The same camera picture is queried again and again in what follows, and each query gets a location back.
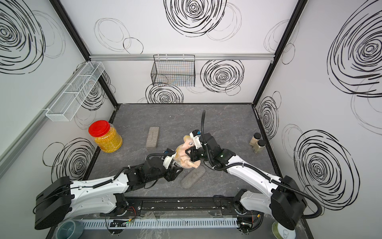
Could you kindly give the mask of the grey rectangular eyeglass case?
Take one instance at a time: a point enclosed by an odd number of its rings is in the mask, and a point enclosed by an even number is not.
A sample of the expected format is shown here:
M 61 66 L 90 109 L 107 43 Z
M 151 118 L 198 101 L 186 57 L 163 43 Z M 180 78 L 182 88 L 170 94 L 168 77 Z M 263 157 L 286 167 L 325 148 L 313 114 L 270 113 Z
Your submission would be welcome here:
M 159 138 L 159 126 L 151 126 L 148 131 L 148 136 L 146 140 L 146 149 L 155 149 L 158 144 L 158 138 Z

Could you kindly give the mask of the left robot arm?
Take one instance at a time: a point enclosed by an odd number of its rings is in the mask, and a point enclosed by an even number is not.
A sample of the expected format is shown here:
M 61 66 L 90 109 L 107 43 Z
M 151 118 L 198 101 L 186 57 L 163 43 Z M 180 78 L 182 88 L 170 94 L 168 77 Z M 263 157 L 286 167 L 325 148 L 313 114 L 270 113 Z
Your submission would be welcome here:
M 182 171 L 179 163 L 165 155 L 123 167 L 116 175 L 105 178 L 79 181 L 61 177 L 36 196 L 34 228 L 47 229 L 65 219 L 86 214 L 123 214 L 127 208 L 124 193 L 144 188 L 161 178 L 173 181 Z

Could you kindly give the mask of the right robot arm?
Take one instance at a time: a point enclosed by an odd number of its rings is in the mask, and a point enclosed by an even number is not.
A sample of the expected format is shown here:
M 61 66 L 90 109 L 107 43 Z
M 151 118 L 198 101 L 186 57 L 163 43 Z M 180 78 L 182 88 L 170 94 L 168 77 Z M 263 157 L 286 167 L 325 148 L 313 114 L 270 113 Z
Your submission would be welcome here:
M 289 230 L 295 229 L 300 219 L 314 219 L 321 215 L 320 203 L 300 191 L 291 177 L 280 178 L 260 170 L 233 151 L 222 149 L 209 133 L 190 133 L 183 140 L 179 153 L 187 158 L 187 166 L 198 166 L 207 161 L 211 170 L 236 176 L 258 190 L 257 193 L 247 190 L 238 194 L 239 205 L 246 211 L 272 215 Z

